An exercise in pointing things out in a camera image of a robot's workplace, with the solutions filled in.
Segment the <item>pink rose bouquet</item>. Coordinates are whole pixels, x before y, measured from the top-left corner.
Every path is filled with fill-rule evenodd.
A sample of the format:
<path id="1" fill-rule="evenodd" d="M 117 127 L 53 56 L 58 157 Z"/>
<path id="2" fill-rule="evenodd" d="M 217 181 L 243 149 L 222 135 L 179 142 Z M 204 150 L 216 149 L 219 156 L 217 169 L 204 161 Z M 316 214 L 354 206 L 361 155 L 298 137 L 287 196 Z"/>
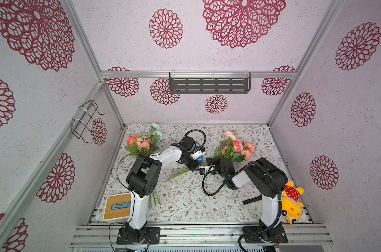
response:
<path id="1" fill-rule="evenodd" d="M 233 131 L 225 131 L 222 136 L 219 134 L 207 135 L 203 130 L 190 130 L 185 133 L 185 136 L 198 132 L 202 135 L 202 142 L 196 143 L 199 146 L 204 146 L 206 152 L 212 156 L 205 157 L 205 161 L 199 164 L 199 167 L 194 171 L 199 171 L 199 168 L 207 166 L 207 158 L 229 158 L 233 164 L 239 164 L 243 161 L 249 161 L 252 155 L 256 152 L 255 145 L 250 141 L 244 141 L 238 138 L 238 135 Z M 188 168 L 183 168 L 176 173 L 166 178 L 166 181 L 170 181 L 176 177 L 182 176 L 189 171 Z"/>

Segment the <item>mixed pastel flower bouquet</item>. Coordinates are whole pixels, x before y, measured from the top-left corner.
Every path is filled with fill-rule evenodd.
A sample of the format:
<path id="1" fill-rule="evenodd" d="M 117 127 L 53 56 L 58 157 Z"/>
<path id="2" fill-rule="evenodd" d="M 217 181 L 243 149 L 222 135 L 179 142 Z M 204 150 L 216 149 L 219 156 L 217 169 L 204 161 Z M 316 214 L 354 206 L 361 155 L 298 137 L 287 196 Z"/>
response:
<path id="1" fill-rule="evenodd" d="M 130 153 L 130 156 L 135 157 L 146 153 L 155 154 L 160 149 L 158 143 L 162 138 L 161 127 L 152 123 L 149 125 L 149 132 L 146 135 L 141 132 L 138 135 L 129 135 L 125 149 Z"/>

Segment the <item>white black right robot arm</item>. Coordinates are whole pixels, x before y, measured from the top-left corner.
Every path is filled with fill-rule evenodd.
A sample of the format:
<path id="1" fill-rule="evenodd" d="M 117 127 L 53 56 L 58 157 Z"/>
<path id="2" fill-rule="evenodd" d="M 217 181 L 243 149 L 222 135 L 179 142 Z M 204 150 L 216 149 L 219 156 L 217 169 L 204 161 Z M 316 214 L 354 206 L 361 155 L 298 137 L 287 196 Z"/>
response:
<path id="1" fill-rule="evenodd" d="M 237 190 L 246 184 L 253 183 L 260 192 L 258 199 L 262 200 L 263 205 L 261 224 L 264 228 L 276 228 L 279 225 L 282 193 L 288 183 L 288 177 L 282 170 L 263 157 L 249 162 L 238 171 L 234 169 L 229 158 L 208 158 L 207 164 L 208 171 L 202 181 L 202 189 L 206 195 L 214 196 L 224 186 Z M 208 193 L 205 189 L 205 179 L 209 174 L 218 174 L 224 179 L 219 189 L 213 193 Z"/>

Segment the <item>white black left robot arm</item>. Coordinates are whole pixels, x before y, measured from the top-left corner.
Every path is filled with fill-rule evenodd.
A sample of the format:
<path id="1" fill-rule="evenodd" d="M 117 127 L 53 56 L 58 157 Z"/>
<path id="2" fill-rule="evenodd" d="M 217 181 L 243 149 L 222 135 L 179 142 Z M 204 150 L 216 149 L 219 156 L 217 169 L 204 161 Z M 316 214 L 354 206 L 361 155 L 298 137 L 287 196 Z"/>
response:
<path id="1" fill-rule="evenodd" d="M 128 218 L 128 225 L 133 230 L 139 231 L 146 225 L 148 197 L 157 186 L 161 169 L 171 163 L 180 162 L 187 166 L 187 169 L 194 170 L 199 166 L 197 158 L 204 152 L 204 147 L 193 152 L 189 151 L 187 147 L 174 144 L 160 154 L 142 153 L 137 157 L 126 178 L 128 189 L 133 194 Z"/>

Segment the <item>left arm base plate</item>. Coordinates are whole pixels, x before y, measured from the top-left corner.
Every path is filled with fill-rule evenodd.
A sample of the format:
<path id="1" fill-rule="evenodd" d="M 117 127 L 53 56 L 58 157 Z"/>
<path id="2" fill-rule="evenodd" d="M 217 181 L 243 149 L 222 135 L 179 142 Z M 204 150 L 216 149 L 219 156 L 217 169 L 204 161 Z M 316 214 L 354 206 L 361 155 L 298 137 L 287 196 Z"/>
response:
<path id="1" fill-rule="evenodd" d="M 156 245 L 160 243 L 161 229 L 159 227 L 143 227 L 135 230 L 130 226 L 120 228 L 117 245 Z"/>

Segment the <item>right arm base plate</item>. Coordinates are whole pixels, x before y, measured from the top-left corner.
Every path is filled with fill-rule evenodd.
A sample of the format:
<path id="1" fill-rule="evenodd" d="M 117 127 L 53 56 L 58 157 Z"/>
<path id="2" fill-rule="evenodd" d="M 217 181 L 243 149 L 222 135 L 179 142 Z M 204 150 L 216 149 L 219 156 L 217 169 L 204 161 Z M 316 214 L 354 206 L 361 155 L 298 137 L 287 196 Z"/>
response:
<path id="1" fill-rule="evenodd" d="M 251 234 L 245 237 L 247 244 L 253 243 L 287 243 L 288 238 L 285 233 L 282 223 L 277 225 L 275 228 L 262 232 L 263 228 L 261 226 L 244 226 L 242 232 L 244 235 Z"/>

